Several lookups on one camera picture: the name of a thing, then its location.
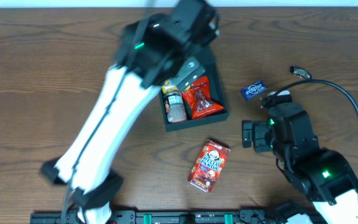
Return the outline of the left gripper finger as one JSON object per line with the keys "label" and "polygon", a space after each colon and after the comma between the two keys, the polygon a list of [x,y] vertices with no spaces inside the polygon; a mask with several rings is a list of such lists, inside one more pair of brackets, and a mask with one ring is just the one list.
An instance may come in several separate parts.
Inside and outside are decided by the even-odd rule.
{"label": "left gripper finger", "polygon": [[[179,69],[179,71],[185,70],[185,69],[195,69],[195,68],[199,68],[201,67],[200,62],[195,58],[195,57],[190,57],[188,58],[184,64],[181,66],[181,68]],[[175,77],[175,82],[178,83],[178,73]]]}
{"label": "left gripper finger", "polygon": [[201,77],[204,73],[205,69],[203,67],[179,71],[178,83],[176,84],[177,88],[180,91],[184,91],[186,88],[191,86],[192,83],[199,79],[199,77]]}

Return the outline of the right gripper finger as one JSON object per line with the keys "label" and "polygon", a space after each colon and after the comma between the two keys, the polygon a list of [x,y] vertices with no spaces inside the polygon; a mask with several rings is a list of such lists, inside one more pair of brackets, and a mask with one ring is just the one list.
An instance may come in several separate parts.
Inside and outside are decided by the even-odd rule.
{"label": "right gripper finger", "polygon": [[252,147],[252,144],[253,144],[252,132],[243,132],[242,133],[242,147],[250,148],[250,147]]}
{"label": "right gripper finger", "polygon": [[252,130],[253,130],[253,121],[242,120],[242,132],[243,133],[252,133]]}

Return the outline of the red candy bag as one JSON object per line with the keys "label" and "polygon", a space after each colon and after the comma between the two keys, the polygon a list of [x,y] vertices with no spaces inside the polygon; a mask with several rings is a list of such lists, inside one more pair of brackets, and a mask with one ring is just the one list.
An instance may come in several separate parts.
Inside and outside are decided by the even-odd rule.
{"label": "red candy bag", "polygon": [[224,109],[224,106],[212,100],[207,76],[197,79],[181,95],[191,108],[192,119],[204,118]]}

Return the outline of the yellow snack cup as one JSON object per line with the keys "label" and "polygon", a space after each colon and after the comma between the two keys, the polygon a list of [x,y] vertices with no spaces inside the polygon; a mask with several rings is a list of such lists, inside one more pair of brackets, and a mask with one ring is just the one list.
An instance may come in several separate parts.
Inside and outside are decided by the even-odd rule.
{"label": "yellow snack cup", "polygon": [[178,91],[176,85],[173,84],[171,80],[165,80],[162,85],[162,92],[164,95],[169,94],[171,92]]}

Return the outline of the blue Eclipse mints box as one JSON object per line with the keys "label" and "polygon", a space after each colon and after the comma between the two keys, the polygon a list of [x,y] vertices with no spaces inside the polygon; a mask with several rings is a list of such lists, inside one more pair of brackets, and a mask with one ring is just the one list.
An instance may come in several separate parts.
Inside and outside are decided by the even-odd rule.
{"label": "blue Eclipse mints box", "polygon": [[262,80],[259,80],[250,86],[241,90],[241,95],[246,101],[249,101],[253,97],[267,90],[267,87]]}

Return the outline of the Hello Panda biscuit box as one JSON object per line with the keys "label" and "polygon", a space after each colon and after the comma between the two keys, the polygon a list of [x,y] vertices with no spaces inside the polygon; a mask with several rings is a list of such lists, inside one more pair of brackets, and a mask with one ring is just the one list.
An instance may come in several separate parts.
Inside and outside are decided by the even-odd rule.
{"label": "Hello Panda biscuit box", "polygon": [[188,176],[188,182],[203,192],[211,193],[227,162],[231,149],[207,139]]}

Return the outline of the small black candy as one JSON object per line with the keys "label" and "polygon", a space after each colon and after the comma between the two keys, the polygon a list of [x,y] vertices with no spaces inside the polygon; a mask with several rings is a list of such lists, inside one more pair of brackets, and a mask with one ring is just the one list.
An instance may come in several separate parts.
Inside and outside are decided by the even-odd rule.
{"label": "small black candy", "polygon": [[312,74],[307,71],[304,68],[298,67],[298,66],[290,66],[290,73],[294,74],[297,77],[300,77],[302,79],[310,80],[313,78]]}

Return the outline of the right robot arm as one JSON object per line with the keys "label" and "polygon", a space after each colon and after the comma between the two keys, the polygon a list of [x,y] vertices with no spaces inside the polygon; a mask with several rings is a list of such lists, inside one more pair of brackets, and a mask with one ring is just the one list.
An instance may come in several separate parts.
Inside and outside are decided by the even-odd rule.
{"label": "right robot arm", "polygon": [[309,119],[243,120],[242,144],[271,152],[279,171],[327,223],[358,223],[358,178],[344,156],[320,147]]}

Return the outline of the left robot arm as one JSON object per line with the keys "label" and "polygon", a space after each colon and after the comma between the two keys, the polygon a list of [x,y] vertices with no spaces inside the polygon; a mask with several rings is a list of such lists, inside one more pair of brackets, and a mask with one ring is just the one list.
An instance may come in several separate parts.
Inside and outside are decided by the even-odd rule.
{"label": "left robot arm", "polygon": [[114,65],[74,143],[42,173],[67,187],[65,202],[79,223],[106,223],[110,201],[122,184],[114,157],[142,110],[164,88],[184,90],[195,81],[195,55],[219,34],[218,20],[188,12],[154,14],[125,26]]}

